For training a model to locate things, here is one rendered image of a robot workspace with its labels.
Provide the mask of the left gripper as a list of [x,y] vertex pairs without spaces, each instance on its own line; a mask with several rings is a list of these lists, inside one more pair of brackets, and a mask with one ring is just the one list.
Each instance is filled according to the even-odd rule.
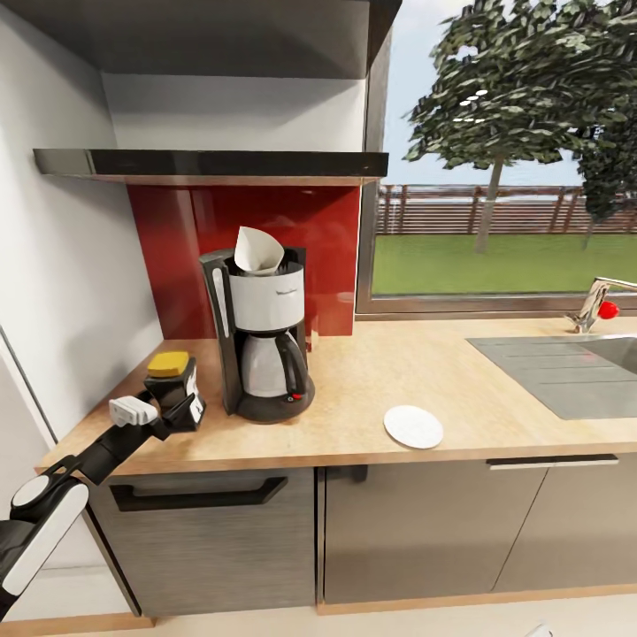
[[[133,398],[138,398],[143,403],[149,404],[154,397],[149,390],[144,389]],[[195,398],[194,392],[188,394],[166,414],[156,417],[155,420],[151,420],[146,425],[126,423],[119,427],[114,424],[105,433],[100,434],[96,438],[96,442],[107,449],[120,463],[124,463],[151,436],[155,436],[161,441],[167,440],[171,435],[169,429],[176,426]]]

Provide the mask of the saucer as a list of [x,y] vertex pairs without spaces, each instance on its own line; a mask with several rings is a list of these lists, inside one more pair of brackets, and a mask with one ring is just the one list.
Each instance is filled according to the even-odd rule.
[[419,407],[396,406],[385,415],[384,422],[394,438],[410,447],[428,449],[443,439],[440,421]]

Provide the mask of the paper coffee filter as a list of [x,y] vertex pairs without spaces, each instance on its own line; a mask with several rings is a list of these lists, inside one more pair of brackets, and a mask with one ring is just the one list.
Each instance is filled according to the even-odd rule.
[[265,231],[240,227],[234,262],[244,272],[272,277],[283,258],[283,247],[275,238]]

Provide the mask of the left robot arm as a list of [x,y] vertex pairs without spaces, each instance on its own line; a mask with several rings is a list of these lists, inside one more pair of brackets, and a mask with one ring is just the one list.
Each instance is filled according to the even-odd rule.
[[188,394],[162,416],[149,405],[153,398],[144,389],[135,396],[111,399],[113,426],[78,456],[62,458],[13,495],[9,520],[0,521],[0,622],[85,509],[89,486],[71,474],[80,470],[100,485],[151,436],[167,440],[169,429],[196,396]]

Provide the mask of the bottle of coffee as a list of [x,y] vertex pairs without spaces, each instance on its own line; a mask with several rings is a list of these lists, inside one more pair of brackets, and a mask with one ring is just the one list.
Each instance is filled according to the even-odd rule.
[[160,351],[148,367],[148,374],[142,381],[157,400],[159,416],[166,414],[188,394],[194,392],[196,398],[183,413],[170,434],[194,433],[199,429],[206,403],[199,395],[195,383],[196,360],[187,351]]

